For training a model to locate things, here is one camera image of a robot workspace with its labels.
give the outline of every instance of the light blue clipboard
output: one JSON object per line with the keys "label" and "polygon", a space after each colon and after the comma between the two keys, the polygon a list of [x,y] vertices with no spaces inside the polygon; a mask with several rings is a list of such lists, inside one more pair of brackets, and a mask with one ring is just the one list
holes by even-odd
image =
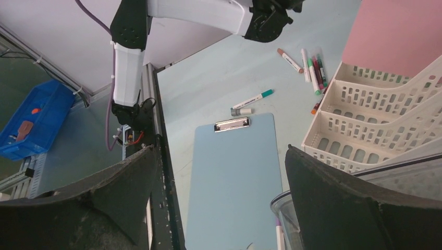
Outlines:
{"label": "light blue clipboard", "polygon": [[273,114],[249,119],[245,128],[195,131],[188,250],[276,249],[269,205],[282,183]]}

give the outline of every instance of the white wall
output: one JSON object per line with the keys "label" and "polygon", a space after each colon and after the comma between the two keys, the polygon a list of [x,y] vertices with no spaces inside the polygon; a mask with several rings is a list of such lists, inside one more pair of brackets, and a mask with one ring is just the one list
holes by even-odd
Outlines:
{"label": "white wall", "polygon": [[[120,0],[82,2],[109,26]],[[74,0],[1,0],[0,25],[89,91],[96,93],[110,83],[111,37]],[[226,31],[201,24],[154,19],[144,63],[162,67],[228,35]]]}

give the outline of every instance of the cable clip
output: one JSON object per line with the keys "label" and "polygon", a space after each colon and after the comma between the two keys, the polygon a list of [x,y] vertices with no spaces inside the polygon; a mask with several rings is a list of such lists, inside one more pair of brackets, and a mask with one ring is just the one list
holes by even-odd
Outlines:
{"label": "cable clip", "polygon": [[43,59],[42,56],[40,56],[36,61],[34,61],[32,64],[39,64],[41,60]]}
{"label": "cable clip", "polygon": [[80,93],[82,90],[83,90],[83,86],[81,86],[79,90],[73,92],[72,95],[76,95],[76,94]]}

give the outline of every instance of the red wire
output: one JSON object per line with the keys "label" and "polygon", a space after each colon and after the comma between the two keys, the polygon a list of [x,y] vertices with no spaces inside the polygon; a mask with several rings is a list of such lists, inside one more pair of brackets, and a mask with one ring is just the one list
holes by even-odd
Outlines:
{"label": "red wire", "polygon": [[144,136],[144,131],[141,132],[140,136],[138,137],[138,139],[132,143],[130,143],[129,145],[133,145],[133,144],[137,144],[140,142],[141,138],[143,138]]}

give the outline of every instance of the pink sheet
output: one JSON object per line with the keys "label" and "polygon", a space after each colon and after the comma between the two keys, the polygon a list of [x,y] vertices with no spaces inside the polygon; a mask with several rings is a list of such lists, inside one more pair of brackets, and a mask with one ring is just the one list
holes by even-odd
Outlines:
{"label": "pink sheet", "polygon": [[346,64],[414,77],[442,54],[442,0],[364,0]]}

